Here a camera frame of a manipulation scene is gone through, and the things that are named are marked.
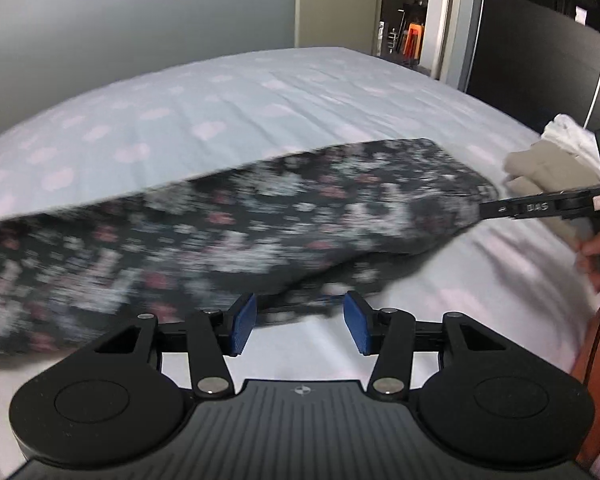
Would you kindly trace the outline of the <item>person's right hand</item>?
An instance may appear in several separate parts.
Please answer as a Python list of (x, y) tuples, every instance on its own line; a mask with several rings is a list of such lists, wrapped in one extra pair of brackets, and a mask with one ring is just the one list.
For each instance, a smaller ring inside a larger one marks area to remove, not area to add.
[(580, 242), (577, 251), (577, 268), (584, 273), (596, 292), (600, 292), (600, 232), (590, 240)]

